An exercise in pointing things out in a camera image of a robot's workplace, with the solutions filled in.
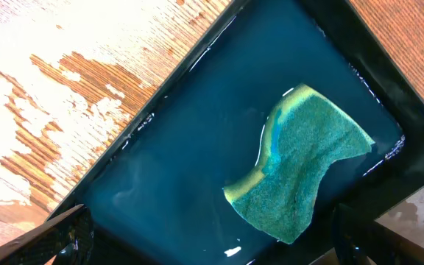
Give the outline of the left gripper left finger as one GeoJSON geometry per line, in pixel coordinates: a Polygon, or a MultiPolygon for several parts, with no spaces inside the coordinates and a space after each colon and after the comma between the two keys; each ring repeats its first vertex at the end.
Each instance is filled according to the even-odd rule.
{"type": "Polygon", "coordinates": [[[87,264],[93,249],[93,220],[76,205],[0,246],[1,264],[87,264]]]}

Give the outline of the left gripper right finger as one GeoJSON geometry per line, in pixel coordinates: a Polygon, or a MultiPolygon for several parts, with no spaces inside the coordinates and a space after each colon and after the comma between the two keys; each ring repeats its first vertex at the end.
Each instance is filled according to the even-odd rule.
{"type": "Polygon", "coordinates": [[[424,248],[352,208],[334,208],[332,240],[340,264],[424,264],[424,248]]]}

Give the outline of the green yellow sponge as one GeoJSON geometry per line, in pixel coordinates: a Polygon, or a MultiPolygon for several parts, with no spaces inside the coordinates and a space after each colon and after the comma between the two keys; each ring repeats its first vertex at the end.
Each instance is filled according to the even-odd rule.
{"type": "Polygon", "coordinates": [[[254,228],[292,244],[311,223],[330,166],[371,152],[374,143],[331,100],[300,84],[272,109],[255,165],[223,188],[225,198],[254,228]]]}

